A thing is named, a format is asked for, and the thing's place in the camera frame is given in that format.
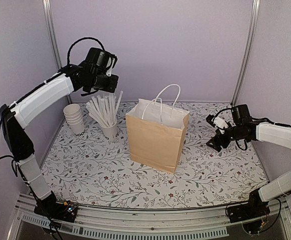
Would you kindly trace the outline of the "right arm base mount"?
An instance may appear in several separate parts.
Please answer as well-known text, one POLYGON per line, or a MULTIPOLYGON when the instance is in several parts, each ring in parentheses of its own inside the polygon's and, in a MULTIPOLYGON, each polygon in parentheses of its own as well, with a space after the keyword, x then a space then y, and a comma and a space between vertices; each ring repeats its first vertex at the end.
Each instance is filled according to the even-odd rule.
POLYGON ((226 207, 225 214, 229 218, 231 223, 242 222, 251 220, 258 217, 265 217, 265 220, 256 220, 248 223, 244 223, 243 230, 250 234, 255 235, 261 233, 263 227, 268 220, 270 209, 268 201, 263 202, 259 195, 259 190, 256 189, 249 194, 248 202, 235 206, 226 207))

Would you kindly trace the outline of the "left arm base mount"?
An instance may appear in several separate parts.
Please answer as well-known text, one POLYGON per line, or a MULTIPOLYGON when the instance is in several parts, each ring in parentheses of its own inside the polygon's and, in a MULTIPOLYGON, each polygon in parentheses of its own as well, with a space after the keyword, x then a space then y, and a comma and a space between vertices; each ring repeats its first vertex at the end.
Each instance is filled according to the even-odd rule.
POLYGON ((51 192, 45 199, 38 198, 35 193, 33 196, 36 201, 34 213, 47 217, 50 221, 50 233, 52 235, 58 234, 59 238, 61 238, 59 232, 61 224, 57 223, 56 220, 73 223, 77 216, 78 205, 70 200, 58 202, 53 192, 51 192))

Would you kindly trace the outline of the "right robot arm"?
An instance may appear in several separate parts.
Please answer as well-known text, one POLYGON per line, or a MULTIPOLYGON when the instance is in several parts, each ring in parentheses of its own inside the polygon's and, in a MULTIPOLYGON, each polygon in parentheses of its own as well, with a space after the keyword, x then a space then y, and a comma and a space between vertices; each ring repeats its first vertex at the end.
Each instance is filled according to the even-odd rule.
POLYGON ((231 142, 244 142, 239 149, 246 151, 252 142, 271 181, 249 194, 244 214, 255 218, 272 199, 291 194, 291 125, 271 121, 267 117, 252 117, 246 104, 224 108, 208 115, 206 122, 216 129, 206 143, 217 152, 231 142))

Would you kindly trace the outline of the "brown paper bag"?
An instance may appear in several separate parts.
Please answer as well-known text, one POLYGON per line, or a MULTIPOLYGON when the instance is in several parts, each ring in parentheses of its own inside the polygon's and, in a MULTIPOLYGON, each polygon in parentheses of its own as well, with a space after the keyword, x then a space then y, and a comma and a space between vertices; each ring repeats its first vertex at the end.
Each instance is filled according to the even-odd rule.
POLYGON ((181 87, 170 84, 152 100, 140 98, 125 115, 132 161, 174 174, 178 166, 187 132, 190 112, 175 107, 181 87), (161 94, 169 87, 178 93, 172 105, 164 104, 161 94))

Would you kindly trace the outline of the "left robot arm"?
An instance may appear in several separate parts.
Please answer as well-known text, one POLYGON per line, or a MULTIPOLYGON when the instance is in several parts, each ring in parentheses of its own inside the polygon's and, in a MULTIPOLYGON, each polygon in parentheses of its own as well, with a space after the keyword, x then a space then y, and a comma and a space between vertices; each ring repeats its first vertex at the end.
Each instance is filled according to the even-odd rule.
POLYGON ((10 150, 8 157, 12 159, 13 170, 25 178, 32 194, 41 201, 41 210, 49 217, 56 217, 60 206, 44 179, 25 128, 45 109, 78 90, 83 90, 83 96, 98 91, 114 93, 119 77, 112 74, 112 69, 117 61, 117 56, 103 45, 92 47, 80 64, 72 64, 68 59, 51 78, 10 105, 0 107, 0 133, 10 150))

